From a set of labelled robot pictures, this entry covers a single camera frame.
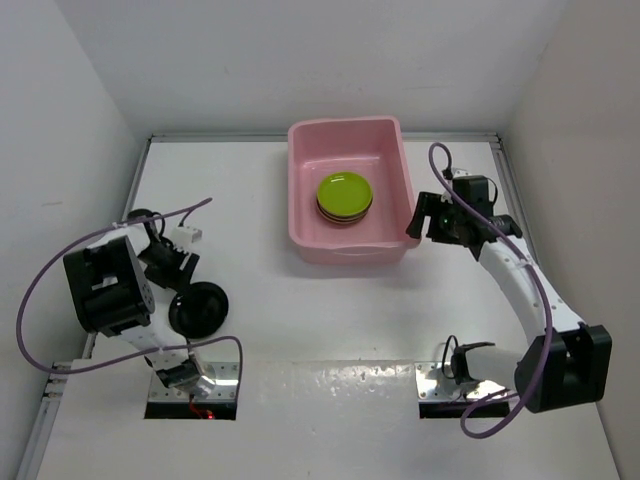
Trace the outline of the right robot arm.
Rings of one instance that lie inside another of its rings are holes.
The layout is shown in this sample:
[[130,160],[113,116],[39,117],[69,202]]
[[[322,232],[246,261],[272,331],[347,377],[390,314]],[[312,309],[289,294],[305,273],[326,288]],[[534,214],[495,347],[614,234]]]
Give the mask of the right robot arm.
[[493,381],[526,396],[532,413],[600,401],[612,351],[609,332],[588,325],[561,299],[516,221],[495,214],[488,178],[462,176],[450,185],[452,193],[419,194],[406,232],[467,248],[511,305],[528,349],[518,354],[492,342],[456,345],[445,377],[458,385]]

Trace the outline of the lime green plate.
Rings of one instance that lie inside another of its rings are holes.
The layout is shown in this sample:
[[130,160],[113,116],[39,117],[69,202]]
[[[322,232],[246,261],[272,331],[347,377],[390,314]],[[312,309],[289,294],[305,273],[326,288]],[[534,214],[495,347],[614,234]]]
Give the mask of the lime green plate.
[[343,171],[325,177],[317,187],[316,200],[336,214],[353,214],[373,201],[373,189],[361,175]]

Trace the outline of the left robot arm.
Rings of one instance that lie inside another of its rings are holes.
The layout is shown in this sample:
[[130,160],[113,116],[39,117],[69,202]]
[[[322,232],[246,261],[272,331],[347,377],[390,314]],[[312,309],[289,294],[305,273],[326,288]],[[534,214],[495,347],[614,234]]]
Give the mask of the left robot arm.
[[202,368],[186,336],[170,325],[170,302],[156,291],[185,293],[200,256],[165,237],[156,215],[131,211],[128,225],[66,254],[63,265],[82,328],[129,343],[164,387],[187,392]]

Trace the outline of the yellow patterned plate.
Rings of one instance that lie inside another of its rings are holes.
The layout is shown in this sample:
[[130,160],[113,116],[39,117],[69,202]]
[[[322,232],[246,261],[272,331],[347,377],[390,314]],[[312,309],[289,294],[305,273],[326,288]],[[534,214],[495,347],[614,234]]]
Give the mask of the yellow patterned plate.
[[350,227],[353,225],[357,225],[360,224],[363,221],[363,218],[357,218],[357,219],[347,219],[347,220],[339,220],[339,219],[332,219],[332,218],[325,218],[324,222],[328,225],[332,225],[336,228],[346,228],[346,227]]

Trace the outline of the cream plate with black patch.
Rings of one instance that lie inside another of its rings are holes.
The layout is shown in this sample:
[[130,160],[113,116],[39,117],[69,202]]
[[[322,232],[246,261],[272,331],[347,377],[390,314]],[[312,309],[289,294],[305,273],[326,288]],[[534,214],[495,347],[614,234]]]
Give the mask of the cream plate with black patch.
[[371,207],[371,203],[369,203],[364,209],[357,211],[356,213],[353,213],[353,214],[332,213],[331,211],[325,209],[319,202],[316,203],[316,207],[317,207],[318,213],[328,221],[337,222],[337,223],[350,223],[350,222],[357,222],[362,217],[364,217],[368,213]]

